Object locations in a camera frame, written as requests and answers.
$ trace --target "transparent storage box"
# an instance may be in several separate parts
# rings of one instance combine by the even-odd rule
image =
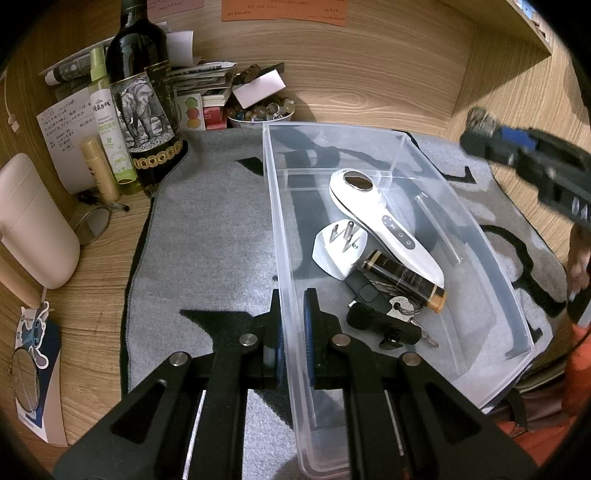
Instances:
[[[348,471],[341,391],[310,388],[303,296],[315,288],[320,308],[338,316],[345,333],[374,351],[416,351],[479,408],[489,404],[533,358],[533,342],[515,293],[490,243],[470,212],[431,162],[402,132],[315,123],[263,129],[271,195],[287,378],[302,470],[312,478]],[[345,319],[355,294],[312,260],[316,234],[345,218],[329,195],[331,174],[354,168],[369,176],[389,210],[421,242],[445,275],[440,314],[415,316],[439,348],[424,340],[391,352],[376,334]],[[379,248],[370,235],[362,260]]]

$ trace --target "card with colored circles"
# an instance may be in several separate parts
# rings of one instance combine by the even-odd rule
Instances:
[[[181,132],[205,130],[203,102],[198,93],[176,96],[177,114]]]

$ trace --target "wooden handle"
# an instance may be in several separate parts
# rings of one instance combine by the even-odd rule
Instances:
[[[41,295],[31,287],[2,257],[0,257],[0,283],[15,294],[27,306],[36,309]]]

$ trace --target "bottle neck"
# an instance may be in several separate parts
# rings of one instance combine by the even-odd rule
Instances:
[[[121,28],[130,27],[138,20],[148,19],[147,0],[123,0],[121,2]]]

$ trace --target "stack of papers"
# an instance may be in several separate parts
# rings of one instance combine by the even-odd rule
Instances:
[[[224,106],[232,93],[231,70],[236,63],[210,61],[193,67],[174,69],[172,84],[176,96],[199,94],[203,107]]]

